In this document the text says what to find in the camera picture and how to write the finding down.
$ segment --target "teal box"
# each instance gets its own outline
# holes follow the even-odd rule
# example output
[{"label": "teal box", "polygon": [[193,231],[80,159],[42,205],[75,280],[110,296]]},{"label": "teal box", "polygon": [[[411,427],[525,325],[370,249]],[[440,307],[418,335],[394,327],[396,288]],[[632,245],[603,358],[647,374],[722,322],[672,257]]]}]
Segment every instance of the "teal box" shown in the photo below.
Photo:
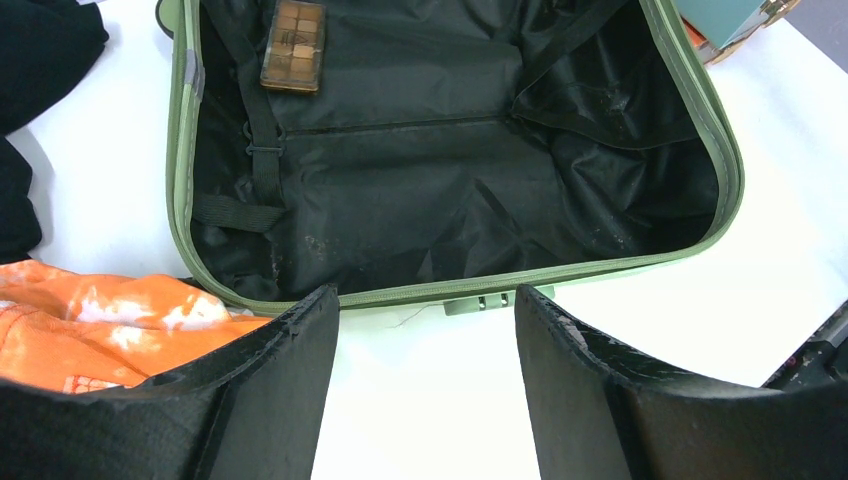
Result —
[{"label": "teal box", "polygon": [[716,48],[724,48],[770,18],[770,0],[677,0],[680,15]]}]

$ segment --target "black fabric lining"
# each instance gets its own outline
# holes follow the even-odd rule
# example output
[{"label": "black fabric lining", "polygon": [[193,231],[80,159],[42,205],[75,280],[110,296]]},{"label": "black fabric lining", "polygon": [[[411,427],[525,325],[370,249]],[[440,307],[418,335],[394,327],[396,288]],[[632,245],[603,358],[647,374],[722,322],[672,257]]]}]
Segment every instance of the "black fabric lining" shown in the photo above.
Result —
[{"label": "black fabric lining", "polygon": [[[212,2],[260,56],[275,2]],[[715,170],[637,1],[521,95],[526,66],[596,2],[323,3],[321,90],[269,97],[288,130],[286,212],[259,233],[191,225],[205,265],[240,295],[288,301],[323,283],[346,294],[626,258],[690,246],[709,228]],[[235,65],[204,9],[201,42],[214,101],[201,106],[196,195],[261,205]]]}]

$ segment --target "zipper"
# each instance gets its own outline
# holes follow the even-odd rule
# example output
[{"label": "zipper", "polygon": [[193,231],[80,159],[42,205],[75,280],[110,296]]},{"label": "zipper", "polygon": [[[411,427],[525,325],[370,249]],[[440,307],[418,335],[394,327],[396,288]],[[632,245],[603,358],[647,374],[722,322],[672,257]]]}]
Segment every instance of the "zipper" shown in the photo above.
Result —
[{"label": "zipper", "polygon": [[386,130],[417,130],[420,128],[435,128],[450,125],[483,124],[495,120],[508,120],[506,114],[480,115],[473,117],[440,118],[437,120],[419,120],[410,122],[377,123],[374,125],[350,125],[340,127],[314,127],[314,128],[284,128],[286,138],[305,137],[310,135],[331,135],[343,133],[380,132]]}]

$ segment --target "green suitcase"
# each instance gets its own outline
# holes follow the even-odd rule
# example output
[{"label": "green suitcase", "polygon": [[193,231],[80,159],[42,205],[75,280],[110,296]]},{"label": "green suitcase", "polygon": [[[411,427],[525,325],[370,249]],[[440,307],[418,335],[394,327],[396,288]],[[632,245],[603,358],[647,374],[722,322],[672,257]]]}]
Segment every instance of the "green suitcase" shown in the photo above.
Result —
[{"label": "green suitcase", "polygon": [[742,162],[673,0],[323,5],[314,95],[259,84],[275,1],[158,8],[171,230],[226,302],[499,308],[730,226]]}]

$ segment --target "orange shirt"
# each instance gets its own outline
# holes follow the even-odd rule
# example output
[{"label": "orange shirt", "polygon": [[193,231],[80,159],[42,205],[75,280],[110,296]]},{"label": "orange shirt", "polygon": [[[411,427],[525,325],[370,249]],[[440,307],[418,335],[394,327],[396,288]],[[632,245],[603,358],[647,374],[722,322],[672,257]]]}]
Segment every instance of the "orange shirt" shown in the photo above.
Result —
[{"label": "orange shirt", "polygon": [[44,389],[134,387],[268,321],[164,275],[0,265],[0,377]]}]

